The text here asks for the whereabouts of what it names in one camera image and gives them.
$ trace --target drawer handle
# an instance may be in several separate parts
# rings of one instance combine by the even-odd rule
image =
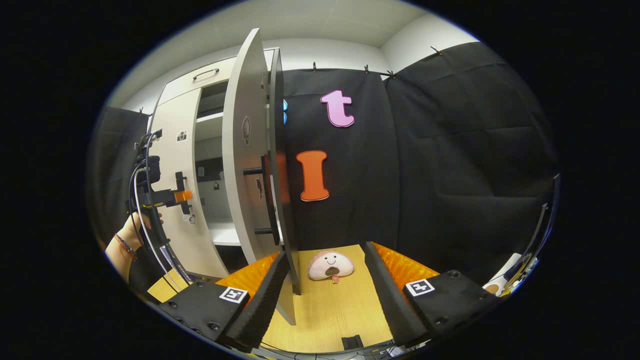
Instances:
[[[211,69],[211,70],[207,70],[207,71],[205,71],[205,72],[201,72],[201,73],[199,73],[198,75],[194,76],[194,77],[193,77],[193,79],[195,80],[198,76],[200,76],[200,75],[202,75],[202,74],[206,74],[206,73],[208,73],[208,72],[212,72],[212,71],[218,72],[218,71],[220,71],[220,69]]]

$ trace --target wrist bracelet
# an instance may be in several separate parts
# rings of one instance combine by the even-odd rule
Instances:
[[[120,246],[122,246],[127,251],[127,253],[131,256],[133,261],[136,261],[138,259],[133,249],[129,246],[129,244],[124,242],[124,240],[121,237],[119,237],[118,234],[114,234],[113,237],[118,240],[118,243],[120,243]]]

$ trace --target black curtain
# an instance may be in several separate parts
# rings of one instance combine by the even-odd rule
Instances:
[[[397,251],[490,280],[535,230],[557,174],[529,87],[480,42],[386,79],[399,160]]]
[[[136,162],[134,144],[147,132],[149,115],[106,108],[94,129],[87,156],[87,206],[96,237],[108,245],[127,221],[125,202]],[[145,247],[129,271],[129,285],[143,295],[164,273]]]
[[[349,127],[335,127],[320,98],[334,90],[351,98]],[[284,126],[291,208],[300,250],[374,241],[396,247],[398,217],[397,145],[391,109],[377,74],[345,69],[284,71]],[[305,202],[303,151],[327,153],[325,200]]]

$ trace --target open cabinet door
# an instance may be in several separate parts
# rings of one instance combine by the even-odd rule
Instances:
[[[222,119],[222,162],[229,210],[240,246],[249,264],[280,251],[270,233],[265,184],[261,174],[267,153],[268,69],[259,29],[253,29],[240,47],[229,77]]]
[[[284,139],[284,77],[280,49],[273,51],[269,84],[269,175],[276,222],[282,245],[287,253],[293,292],[300,295],[298,242],[293,228],[291,196],[287,181],[287,154]]]
[[[177,189],[176,172],[182,172],[184,189],[193,193],[188,201],[193,218],[191,222],[185,220],[180,206],[160,208],[164,233],[171,239],[171,248],[187,272],[225,277],[228,272],[211,242],[196,184],[193,133],[201,91],[197,88],[177,96],[160,104],[154,112],[151,131],[162,129],[163,136],[149,148],[149,155],[160,157],[160,180],[153,188]]]

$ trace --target white ceiling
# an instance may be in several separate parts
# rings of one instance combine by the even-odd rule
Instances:
[[[396,0],[249,0],[184,29],[151,52],[111,96],[121,106],[137,91],[195,58],[241,45],[253,28],[263,40],[323,38],[381,47],[428,12]]]

